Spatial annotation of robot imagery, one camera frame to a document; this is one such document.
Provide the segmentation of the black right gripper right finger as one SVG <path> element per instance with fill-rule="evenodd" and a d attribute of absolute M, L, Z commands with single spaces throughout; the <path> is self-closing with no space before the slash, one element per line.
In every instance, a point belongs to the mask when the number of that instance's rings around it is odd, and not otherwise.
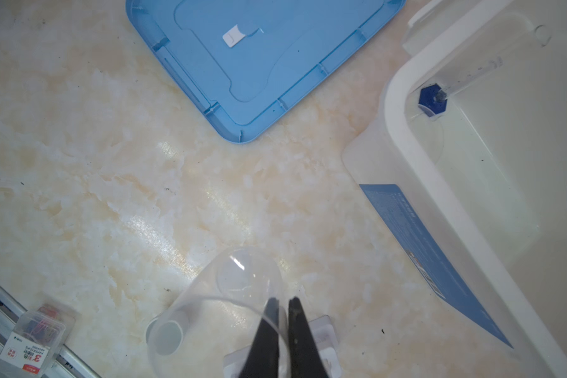
<path fill-rule="evenodd" d="M 294 297 L 288 303 L 288 346 L 291 378 L 328 378 L 302 303 Z"/>

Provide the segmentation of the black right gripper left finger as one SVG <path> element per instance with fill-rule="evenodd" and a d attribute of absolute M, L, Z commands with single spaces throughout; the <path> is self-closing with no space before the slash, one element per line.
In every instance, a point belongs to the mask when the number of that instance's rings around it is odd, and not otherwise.
<path fill-rule="evenodd" d="M 277 378 L 279 369 L 279 300 L 270 298 L 263 311 L 240 377 Z"/>

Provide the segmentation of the small clear watch glass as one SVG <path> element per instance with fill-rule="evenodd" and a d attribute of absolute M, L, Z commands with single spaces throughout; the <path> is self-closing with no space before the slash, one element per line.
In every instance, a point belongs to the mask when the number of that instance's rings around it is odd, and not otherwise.
<path fill-rule="evenodd" d="M 278 377 L 291 375 L 283 280 L 277 263 L 257 247 L 217 255 L 166 311 L 183 310 L 189 326 L 177 352 L 149 351 L 157 377 L 224 377 L 224 357 L 251 346 L 270 298 L 279 300 Z"/>

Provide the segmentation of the blue base graduated cylinder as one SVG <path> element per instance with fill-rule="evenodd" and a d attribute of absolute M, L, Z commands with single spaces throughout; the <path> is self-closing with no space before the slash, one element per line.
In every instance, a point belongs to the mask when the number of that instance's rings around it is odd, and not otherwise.
<path fill-rule="evenodd" d="M 539 25 L 532 31 L 520 35 L 491 57 L 472 63 L 461 76 L 451 79 L 449 83 L 435 83 L 422 88 L 417 108 L 427 117 L 437 119 L 446 111 L 447 101 L 451 96 L 464 91 L 496 69 L 509 68 L 519 61 L 530 58 L 538 50 L 546 47 L 552 36 L 552 30 L 546 25 Z"/>

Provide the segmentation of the clear glass petri dish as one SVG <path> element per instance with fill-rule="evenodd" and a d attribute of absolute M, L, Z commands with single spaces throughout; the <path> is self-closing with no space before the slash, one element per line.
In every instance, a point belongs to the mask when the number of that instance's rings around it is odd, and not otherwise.
<path fill-rule="evenodd" d="M 409 128 L 425 153 L 436 164 L 444 152 L 444 126 L 439 118 L 429 118 L 420 113 L 409 117 Z"/>

